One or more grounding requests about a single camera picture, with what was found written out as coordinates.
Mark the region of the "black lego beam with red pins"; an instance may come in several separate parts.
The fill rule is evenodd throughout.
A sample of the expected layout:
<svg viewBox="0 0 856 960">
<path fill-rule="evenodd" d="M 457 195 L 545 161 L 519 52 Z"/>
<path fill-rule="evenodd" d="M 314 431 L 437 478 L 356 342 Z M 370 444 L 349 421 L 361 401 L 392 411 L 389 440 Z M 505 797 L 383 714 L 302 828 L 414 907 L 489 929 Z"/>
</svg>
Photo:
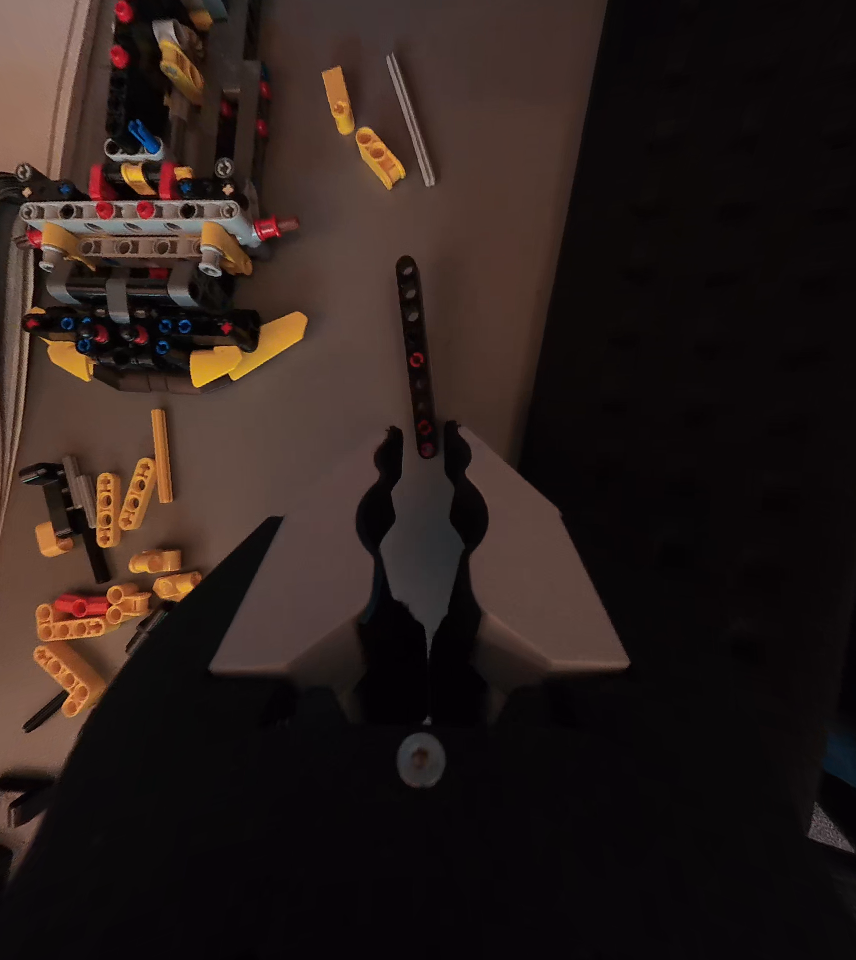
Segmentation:
<svg viewBox="0 0 856 960">
<path fill-rule="evenodd" d="M 403 255 L 396 261 L 395 275 L 415 447 L 421 459 L 430 460 L 439 440 L 420 270 L 413 257 Z"/>
</svg>

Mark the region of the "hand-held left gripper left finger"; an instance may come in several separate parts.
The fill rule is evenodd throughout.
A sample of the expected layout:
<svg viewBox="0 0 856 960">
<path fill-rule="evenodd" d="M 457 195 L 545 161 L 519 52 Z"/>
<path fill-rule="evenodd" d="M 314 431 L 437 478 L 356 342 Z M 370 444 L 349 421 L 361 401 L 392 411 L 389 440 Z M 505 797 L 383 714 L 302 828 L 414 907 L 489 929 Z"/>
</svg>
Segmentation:
<svg viewBox="0 0 856 960">
<path fill-rule="evenodd" d="M 403 616 L 381 543 L 403 432 L 366 438 L 281 519 L 213 655 L 209 673 L 332 691 L 350 715 L 403 721 Z"/>
</svg>

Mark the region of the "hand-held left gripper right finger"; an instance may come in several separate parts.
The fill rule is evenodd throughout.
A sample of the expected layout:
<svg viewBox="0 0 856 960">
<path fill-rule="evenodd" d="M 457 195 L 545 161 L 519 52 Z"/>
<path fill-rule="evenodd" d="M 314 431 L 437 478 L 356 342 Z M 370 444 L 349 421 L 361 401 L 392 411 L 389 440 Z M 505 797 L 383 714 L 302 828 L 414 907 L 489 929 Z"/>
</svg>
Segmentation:
<svg viewBox="0 0 856 960">
<path fill-rule="evenodd" d="M 625 672 L 560 510 L 458 422 L 444 427 L 444 471 L 461 541 L 444 617 L 445 714 L 496 714 L 521 688 Z"/>
</svg>

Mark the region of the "scattered yellow lego pieces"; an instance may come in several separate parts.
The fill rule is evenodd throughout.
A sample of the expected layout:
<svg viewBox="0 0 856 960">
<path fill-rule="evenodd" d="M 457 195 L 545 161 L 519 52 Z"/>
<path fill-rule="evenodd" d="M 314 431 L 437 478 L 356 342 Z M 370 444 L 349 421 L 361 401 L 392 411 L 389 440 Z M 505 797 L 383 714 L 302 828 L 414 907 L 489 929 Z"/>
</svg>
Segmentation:
<svg viewBox="0 0 856 960">
<path fill-rule="evenodd" d="M 121 582 L 112 575 L 109 552 L 121 545 L 122 534 L 139 530 L 152 498 L 169 505 L 174 500 L 167 412 L 150 412 L 153 452 L 138 460 L 127 484 L 109 471 L 96 478 L 83 474 L 76 459 L 37 462 L 19 472 L 23 486 L 39 489 L 48 519 L 35 527 L 42 556 L 56 559 L 82 546 L 98 592 L 67 590 L 34 613 L 37 646 L 33 659 L 58 686 L 57 693 L 22 726 L 31 734 L 56 714 L 74 717 L 97 702 L 107 682 L 71 644 L 96 640 L 136 621 L 124 648 L 133 654 L 201 582 L 198 571 L 187 570 L 181 551 L 150 548 L 134 554 L 126 571 L 151 576 L 150 589 Z"/>
</svg>

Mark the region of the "black perforated chair back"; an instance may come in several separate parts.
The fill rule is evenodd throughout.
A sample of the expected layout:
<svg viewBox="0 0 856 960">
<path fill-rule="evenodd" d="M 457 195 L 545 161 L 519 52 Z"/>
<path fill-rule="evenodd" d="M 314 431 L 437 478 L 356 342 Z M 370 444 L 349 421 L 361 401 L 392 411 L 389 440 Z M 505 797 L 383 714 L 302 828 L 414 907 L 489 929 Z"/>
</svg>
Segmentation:
<svg viewBox="0 0 856 960">
<path fill-rule="evenodd" d="M 609 2 L 522 473 L 719 796 L 807 819 L 856 590 L 856 1 Z"/>
</svg>

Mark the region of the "grey lego axle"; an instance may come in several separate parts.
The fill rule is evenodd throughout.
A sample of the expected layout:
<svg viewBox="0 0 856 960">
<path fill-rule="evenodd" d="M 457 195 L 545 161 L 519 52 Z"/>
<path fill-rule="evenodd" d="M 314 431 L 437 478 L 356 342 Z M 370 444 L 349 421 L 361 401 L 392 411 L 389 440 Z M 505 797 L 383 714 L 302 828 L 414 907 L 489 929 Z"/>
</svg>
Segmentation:
<svg viewBox="0 0 856 960">
<path fill-rule="evenodd" d="M 422 175 L 422 180 L 426 187 L 432 188 L 436 185 L 434 165 L 432 163 L 429 151 L 427 149 L 426 140 L 414 110 L 413 101 L 407 87 L 405 75 L 395 52 L 391 51 L 386 55 L 386 67 L 389 77 L 391 78 L 391 82 L 401 113 L 405 120 L 407 130 L 409 132 L 411 145 Z"/>
</svg>

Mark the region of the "partly built lego car chassis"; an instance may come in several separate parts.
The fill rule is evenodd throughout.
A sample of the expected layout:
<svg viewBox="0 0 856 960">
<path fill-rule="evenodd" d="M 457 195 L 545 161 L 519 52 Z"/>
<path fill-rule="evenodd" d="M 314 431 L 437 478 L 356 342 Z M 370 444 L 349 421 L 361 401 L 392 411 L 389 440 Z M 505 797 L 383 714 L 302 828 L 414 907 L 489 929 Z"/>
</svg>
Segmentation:
<svg viewBox="0 0 856 960">
<path fill-rule="evenodd" d="M 86 182 L 17 168 L 45 281 L 22 328 L 73 377 L 197 396 L 304 339 L 303 313 L 263 319 L 235 304 L 256 260 L 299 228 L 262 204 L 262 7 L 113 2 L 104 139 Z"/>
</svg>

